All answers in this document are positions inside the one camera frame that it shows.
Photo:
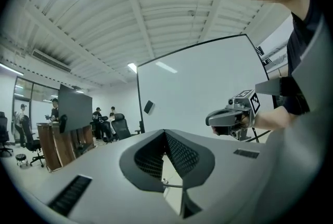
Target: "white ceiling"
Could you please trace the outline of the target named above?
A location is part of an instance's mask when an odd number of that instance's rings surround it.
[[[130,62],[199,42],[247,33],[258,45],[288,15],[251,0],[11,0],[0,44],[16,51],[2,54],[9,61],[27,60],[36,48],[71,68],[55,80],[103,87],[135,80]],[[26,66],[36,67],[31,60]]]

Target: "black monitor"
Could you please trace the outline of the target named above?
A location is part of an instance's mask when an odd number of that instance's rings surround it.
[[[65,85],[60,85],[58,101],[61,133],[90,125],[93,107],[91,97],[78,93]]]

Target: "air conditioner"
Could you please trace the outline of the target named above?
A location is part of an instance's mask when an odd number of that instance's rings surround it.
[[[66,64],[63,64],[62,62],[50,57],[49,55],[41,52],[40,50],[34,49],[32,51],[31,56],[37,60],[40,60],[40,61],[46,63],[47,65],[55,67],[61,71],[68,72],[68,73],[71,72],[71,69]]]

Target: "stool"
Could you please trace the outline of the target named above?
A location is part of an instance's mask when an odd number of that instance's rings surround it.
[[[18,154],[15,156],[16,158],[16,165],[20,166],[20,168],[22,167],[22,164],[24,164],[25,161],[25,165],[28,166],[28,160],[27,160],[27,156],[24,154]]]

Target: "black mesh panel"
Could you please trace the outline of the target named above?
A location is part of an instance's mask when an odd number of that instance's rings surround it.
[[[199,162],[199,154],[166,134],[165,152],[180,177],[184,177]]]
[[[136,165],[150,176],[162,179],[164,154],[164,136],[155,138],[135,153],[134,159]]]

